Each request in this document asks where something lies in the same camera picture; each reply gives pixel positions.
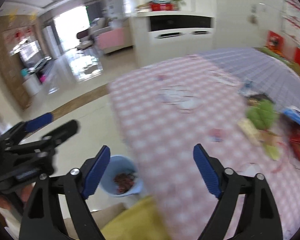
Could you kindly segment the white small bin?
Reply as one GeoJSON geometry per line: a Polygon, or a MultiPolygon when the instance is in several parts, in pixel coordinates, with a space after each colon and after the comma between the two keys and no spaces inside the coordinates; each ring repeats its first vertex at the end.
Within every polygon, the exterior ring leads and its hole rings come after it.
{"type": "Polygon", "coordinates": [[[41,84],[35,75],[26,76],[23,82],[23,87],[30,96],[35,96],[41,90],[41,84]]]}

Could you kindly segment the blue trash bin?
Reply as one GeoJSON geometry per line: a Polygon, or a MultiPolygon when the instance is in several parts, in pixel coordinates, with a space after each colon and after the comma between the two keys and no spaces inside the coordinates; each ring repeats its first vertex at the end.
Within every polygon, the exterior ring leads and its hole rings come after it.
{"type": "Polygon", "coordinates": [[[129,158],[113,155],[101,178],[100,187],[111,197],[128,197],[141,193],[143,181],[129,158]]]}

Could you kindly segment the blue narrow sachet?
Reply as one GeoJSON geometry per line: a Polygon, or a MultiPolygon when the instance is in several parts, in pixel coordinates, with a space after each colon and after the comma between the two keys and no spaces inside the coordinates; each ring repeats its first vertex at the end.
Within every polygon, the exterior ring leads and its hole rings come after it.
{"type": "Polygon", "coordinates": [[[238,93],[242,96],[249,96],[250,92],[252,91],[251,90],[252,84],[253,84],[253,82],[251,80],[245,80],[245,82],[243,83],[243,86],[240,88],[238,93]]]}

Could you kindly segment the pink checkered tablecloth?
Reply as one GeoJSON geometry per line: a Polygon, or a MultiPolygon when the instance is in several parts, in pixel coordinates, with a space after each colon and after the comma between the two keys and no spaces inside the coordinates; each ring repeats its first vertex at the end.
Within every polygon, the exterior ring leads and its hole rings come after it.
{"type": "Polygon", "coordinates": [[[132,71],[109,85],[123,136],[173,239],[197,239],[217,203],[194,162],[196,144],[237,172],[264,174],[284,239],[300,228],[300,163],[288,147],[287,123],[273,127],[282,155],[271,160],[238,127],[247,108],[238,93],[243,83],[190,55],[132,71]]]}

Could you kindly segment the red framed picture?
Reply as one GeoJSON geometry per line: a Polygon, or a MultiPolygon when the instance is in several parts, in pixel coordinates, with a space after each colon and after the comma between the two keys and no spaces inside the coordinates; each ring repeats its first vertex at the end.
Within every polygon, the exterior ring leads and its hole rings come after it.
{"type": "Polygon", "coordinates": [[[269,30],[266,47],[273,51],[282,51],[284,39],[279,34],[269,30]]]}

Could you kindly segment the red gift box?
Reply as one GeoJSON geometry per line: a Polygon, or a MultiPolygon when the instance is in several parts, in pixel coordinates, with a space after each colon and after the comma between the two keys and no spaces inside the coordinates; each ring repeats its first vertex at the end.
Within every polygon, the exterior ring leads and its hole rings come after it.
{"type": "Polygon", "coordinates": [[[172,11],[173,4],[172,3],[154,3],[150,2],[149,6],[151,11],[172,11]]]}

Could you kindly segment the tv stand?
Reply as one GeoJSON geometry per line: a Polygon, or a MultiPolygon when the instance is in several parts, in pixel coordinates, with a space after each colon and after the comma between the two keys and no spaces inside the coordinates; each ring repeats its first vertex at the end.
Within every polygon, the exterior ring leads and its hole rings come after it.
{"type": "Polygon", "coordinates": [[[45,68],[52,60],[51,57],[31,57],[28,60],[22,60],[24,67],[30,74],[36,74],[45,68]]]}

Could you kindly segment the beige sofa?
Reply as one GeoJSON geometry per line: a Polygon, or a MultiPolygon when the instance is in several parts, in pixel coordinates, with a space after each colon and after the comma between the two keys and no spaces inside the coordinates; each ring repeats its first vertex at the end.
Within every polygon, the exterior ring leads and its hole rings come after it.
{"type": "Polygon", "coordinates": [[[88,33],[96,48],[104,54],[134,46],[128,17],[108,22],[105,18],[100,18],[89,28],[88,33]]]}

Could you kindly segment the potted green plant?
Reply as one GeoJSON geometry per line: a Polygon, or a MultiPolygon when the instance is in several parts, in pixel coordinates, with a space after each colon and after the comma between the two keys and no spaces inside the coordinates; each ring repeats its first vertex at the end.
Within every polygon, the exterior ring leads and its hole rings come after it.
{"type": "Polygon", "coordinates": [[[173,10],[181,10],[181,7],[186,6],[186,2],[184,0],[169,0],[173,5],[173,10]]]}

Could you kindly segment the white sideboard cabinet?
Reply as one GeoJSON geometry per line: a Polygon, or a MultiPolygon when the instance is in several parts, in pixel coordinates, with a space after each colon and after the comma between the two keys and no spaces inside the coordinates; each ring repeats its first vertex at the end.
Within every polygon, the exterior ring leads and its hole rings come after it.
{"type": "Polygon", "coordinates": [[[137,9],[158,0],[130,1],[130,26],[139,67],[212,48],[216,0],[182,0],[179,9],[172,11],[137,9]]]}

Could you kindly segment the green leaf toy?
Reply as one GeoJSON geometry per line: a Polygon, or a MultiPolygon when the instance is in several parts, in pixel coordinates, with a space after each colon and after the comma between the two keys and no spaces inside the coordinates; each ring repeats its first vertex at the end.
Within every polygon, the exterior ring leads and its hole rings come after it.
{"type": "Polygon", "coordinates": [[[246,116],[256,129],[267,131],[272,128],[279,114],[271,101],[262,99],[257,106],[248,108],[246,116]]]}

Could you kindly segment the pink blanket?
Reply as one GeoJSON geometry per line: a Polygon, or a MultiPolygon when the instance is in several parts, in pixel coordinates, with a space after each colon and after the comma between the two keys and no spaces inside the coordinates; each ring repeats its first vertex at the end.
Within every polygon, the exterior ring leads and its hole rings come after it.
{"type": "Polygon", "coordinates": [[[125,44],[125,33],[123,28],[117,28],[98,35],[97,45],[101,50],[125,44]]]}

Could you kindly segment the yellow trousers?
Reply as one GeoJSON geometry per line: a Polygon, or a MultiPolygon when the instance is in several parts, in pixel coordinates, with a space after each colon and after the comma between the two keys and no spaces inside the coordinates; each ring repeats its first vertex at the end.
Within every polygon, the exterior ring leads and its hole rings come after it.
{"type": "Polygon", "coordinates": [[[147,196],[110,221],[103,229],[105,239],[165,240],[171,239],[154,198],[147,196]]]}

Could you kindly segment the blue white medicine box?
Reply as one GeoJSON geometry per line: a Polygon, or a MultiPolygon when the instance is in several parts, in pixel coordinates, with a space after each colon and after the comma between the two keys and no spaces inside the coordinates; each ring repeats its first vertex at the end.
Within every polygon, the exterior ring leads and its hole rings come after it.
{"type": "Polygon", "coordinates": [[[282,114],[293,122],[300,125],[300,109],[295,106],[286,107],[282,110],[282,114]]]}

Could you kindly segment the purple grid tablecloth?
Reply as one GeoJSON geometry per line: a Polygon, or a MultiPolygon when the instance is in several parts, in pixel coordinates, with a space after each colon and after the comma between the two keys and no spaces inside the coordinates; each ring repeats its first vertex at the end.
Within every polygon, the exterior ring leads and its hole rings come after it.
{"type": "Polygon", "coordinates": [[[240,80],[251,81],[253,90],[266,94],[278,110],[300,110],[300,77],[286,64],[254,48],[222,48],[198,53],[240,80]]]}

